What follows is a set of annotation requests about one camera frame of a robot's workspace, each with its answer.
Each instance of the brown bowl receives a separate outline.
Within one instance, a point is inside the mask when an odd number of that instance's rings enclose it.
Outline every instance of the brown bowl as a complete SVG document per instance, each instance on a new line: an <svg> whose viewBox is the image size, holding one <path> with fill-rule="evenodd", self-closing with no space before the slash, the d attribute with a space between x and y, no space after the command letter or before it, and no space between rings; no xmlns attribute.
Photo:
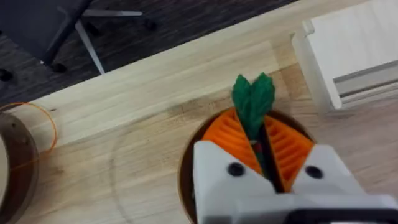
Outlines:
<svg viewBox="0 0 398 224"><path fill-rule="evenodd" d="M178 194L180 196L182 207L184 208L185 213L187 214L187 217L189 218L191 223L197 223L195 200L193 199L193 145L195 142L202 139L210 124L223 112L224 111L221 111L218 114L215 114L207 119L195 131L180 159L180 166L178 167ZM277 110L272 110L268 112L267 115L289 125L290 127L296 129L298 132L302 133L307 138L314 141L309 132L293 117Z"/></svg>

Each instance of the black chair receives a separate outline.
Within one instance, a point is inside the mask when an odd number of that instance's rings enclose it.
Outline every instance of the black chair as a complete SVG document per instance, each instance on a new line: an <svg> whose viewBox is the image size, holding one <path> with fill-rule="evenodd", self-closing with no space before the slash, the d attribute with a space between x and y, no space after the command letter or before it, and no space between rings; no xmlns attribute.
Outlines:
<svg viewBox="0 0 398 224"><path fill-rule="evenodd" d="M142 16L142 12L87 9L91 1L0 0L0 30L54 72L64 72L67 68L53 64L53 60L65 39L76 29L102 74L104 68L80 17ZM144 25L150 30L156 28L156 24L150 20L146 20Z"/></svg>

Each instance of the black screw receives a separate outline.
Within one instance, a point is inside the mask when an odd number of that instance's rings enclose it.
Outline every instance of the black screw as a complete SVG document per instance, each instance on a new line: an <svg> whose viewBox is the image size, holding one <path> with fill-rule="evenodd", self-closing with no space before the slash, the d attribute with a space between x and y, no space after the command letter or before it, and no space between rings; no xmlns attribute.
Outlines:
<svg viewBox="0 0 398 224"><path fill-rule="evenodd" d="M228 173L233 177L240 177L244 174L244 167L238 162L233 162L228 166Z"/></svg>
<svg viewBox="0 0 398 224"><path fill-rule="evenodd" d="M316 166L307 166L305 168L305 172L312 178L315 179L322 179L323 178L323 172Z"/></svg>

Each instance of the chair leg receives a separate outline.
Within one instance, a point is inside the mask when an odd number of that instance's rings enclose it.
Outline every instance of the chair leg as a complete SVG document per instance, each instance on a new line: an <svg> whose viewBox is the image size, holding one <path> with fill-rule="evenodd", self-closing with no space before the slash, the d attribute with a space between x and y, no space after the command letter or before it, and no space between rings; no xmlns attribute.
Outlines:
<svg viewBox="0 0 398 224"><path fill-rule="evenodd" d="M93 44L91 44L90 39L88 38L88 35L86 33L85 28L83 27L83 24L81 21L77 21L75 24L75 29L79 33L79 36L81 40L83 41L84 45L86 46L86 49L88 50L88 53L90 54L91 58L94 61L94 64L97 66L97 69L99 70L100 74L104 74L104 68L102 67L102 64L100 62L100 59L97 56L97 53L94 50Z"/></svg>
<svg viewBox="0 0 398 224"><path fill-rule="evenodd" d="M51 70L55 73L65 73L68 68L60 63L56 64L51 64L51 63L45 63L43 61L40 61L40 63L48 68L51 68Z"/></svg>
<svg viewBox="0 0 398 224"><path fill-rule="evenodd" d="M96 17L119 17L119 16L142 16L139 11L114 11L114 10L96 10L86 9L83 16L96 16Z"/></svg>

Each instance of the wood grain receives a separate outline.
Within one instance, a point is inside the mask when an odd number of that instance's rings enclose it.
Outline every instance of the wood grain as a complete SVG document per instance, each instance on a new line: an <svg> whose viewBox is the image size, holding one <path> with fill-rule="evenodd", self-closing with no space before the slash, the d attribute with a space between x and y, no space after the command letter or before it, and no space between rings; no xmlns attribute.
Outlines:
<svg viewBox="0 0 398 224"><path fill-rule="evenodd" d="M368 192L398 195L398 100L320 117L290 43L302 20L359 2L302 0L34 101L56 109L60 144L19 223L188 223L178 160L199 124L231 106L239 73L270 73L276 108L331 144ZM41 114L12 112L49 144Z"/></svg>

